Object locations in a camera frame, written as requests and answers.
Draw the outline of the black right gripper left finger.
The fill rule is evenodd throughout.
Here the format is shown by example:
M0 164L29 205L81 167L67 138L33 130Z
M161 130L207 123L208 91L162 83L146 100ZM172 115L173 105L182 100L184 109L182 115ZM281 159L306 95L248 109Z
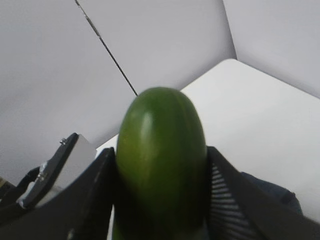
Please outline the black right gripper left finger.
M105 240L115 179L115 151L105 148L65 190L1 226L2 240Z

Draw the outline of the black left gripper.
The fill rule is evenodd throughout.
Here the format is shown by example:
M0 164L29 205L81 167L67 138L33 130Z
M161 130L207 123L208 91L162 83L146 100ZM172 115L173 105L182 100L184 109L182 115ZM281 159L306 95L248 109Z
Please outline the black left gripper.
M22 208L18 199L24 194L30 183L33 183L40 172L40 168L36 167L31 169L18 183L17 186L9 189L0 202L0 222L9 223L21 216L25 215L28 210Z

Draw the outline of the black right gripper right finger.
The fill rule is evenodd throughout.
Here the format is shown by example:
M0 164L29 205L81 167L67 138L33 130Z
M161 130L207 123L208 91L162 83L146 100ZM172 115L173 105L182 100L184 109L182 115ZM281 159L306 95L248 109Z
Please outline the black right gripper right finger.
M210 240L318 240L320 224L303 214L295 193L238 171L207 147Z

